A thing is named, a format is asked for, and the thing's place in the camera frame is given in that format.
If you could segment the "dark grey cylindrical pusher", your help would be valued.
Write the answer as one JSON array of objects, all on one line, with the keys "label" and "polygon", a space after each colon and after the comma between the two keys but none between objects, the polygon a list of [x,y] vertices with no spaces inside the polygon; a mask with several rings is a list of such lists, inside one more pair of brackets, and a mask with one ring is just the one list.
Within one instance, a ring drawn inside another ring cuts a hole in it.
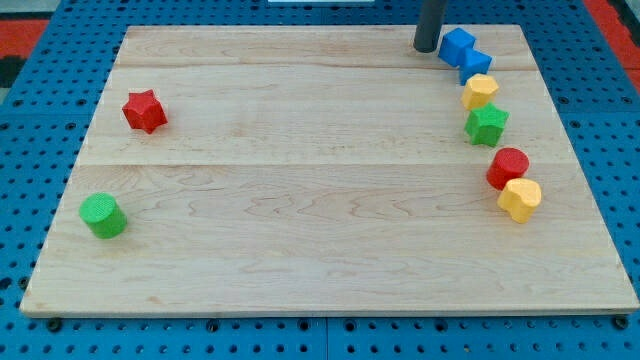
[{"label": "dark grey cylindrical pusher", "polygon": [[437,49],[447,0],[423,0],[414,34],[413,47],[421,53]]}]

